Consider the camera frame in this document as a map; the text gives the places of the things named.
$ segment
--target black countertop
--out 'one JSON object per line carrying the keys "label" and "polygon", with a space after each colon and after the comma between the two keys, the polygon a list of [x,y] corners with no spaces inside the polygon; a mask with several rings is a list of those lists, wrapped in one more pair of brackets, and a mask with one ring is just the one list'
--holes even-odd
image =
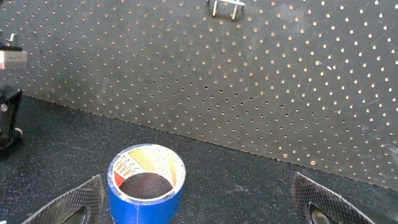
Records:
{"label": "black countertop", "polygon": [[[17,127],[23,141],[0,159],[0,221],[7,223],[23,222],[93,175],[102,174],[105,186],[112,158],[142,143],[168,147],[186,165],[172,223],[297,223],[289,194],[295,172],[341,194],[376,222],[375,213],[398,220],[396,191],[26,96]],[[111,223],[108,201],[99,222]]]}

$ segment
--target blue tape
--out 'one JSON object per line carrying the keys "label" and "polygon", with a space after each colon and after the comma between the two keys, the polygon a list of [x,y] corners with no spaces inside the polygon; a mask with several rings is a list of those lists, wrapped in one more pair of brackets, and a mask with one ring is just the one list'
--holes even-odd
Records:
{"label": "blue tape", "polygon": [[[172,190],[162,196],[160,199],[143,201],[137,200],[122,193],[119,187],[114,181],[114,164],[115,162],[126,152],[133,149],[137,149],[142,146],[156,146],[163,147],[153,144],[140,144],[133,147],[129,147],[122,152],[120,152],[111,162],[108,169],[108,191],[109,191],[109,208],[112,218],[115,223],[142,223],[142,224],[160,224],[168,223],[173,219],[175,215],[178,204],[180,202],[183,188]],[[183,168],[183,178],[185,179],[185,168]]]}

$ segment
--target black table surface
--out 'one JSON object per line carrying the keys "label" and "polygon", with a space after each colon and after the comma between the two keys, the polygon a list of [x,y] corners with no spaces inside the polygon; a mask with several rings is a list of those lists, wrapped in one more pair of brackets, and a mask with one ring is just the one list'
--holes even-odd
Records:
{"label": "black table surface", "polygon": [[[298,223],[290,198],[295,172],[341,194],[376,223],[398,220],[398,192],[25,96],[23,141],[0,159],[0,221],[21,223],[52,199],[106,171],[128,146],[160,144],[187,169],[172,223]],[[111,223],[108,198],[100,223]]]}

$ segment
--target roll of tape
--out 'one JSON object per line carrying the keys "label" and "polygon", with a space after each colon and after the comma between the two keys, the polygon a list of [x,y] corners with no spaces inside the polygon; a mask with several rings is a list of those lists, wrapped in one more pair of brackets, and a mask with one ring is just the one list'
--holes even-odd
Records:
{"label": "roll of tape", "polygon": [[[120,190],[129,177],[155,173],[171,184],[160,197],[141,199]],[[108,169],[109,208],[113,221],[122,223],[168,223],[178,209],[185,181],[185,166],[172,150],[156,144],[140,144],[120,152]]]}

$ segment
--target gray perforated board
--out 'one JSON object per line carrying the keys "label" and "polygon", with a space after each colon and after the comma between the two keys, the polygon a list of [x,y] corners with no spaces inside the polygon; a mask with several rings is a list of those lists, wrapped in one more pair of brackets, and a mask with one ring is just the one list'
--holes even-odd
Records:
{"label": "gray perforated board", "polygon": [[243,2],[6,1],[30,67],[2,83],[398,189],[398,2]]}

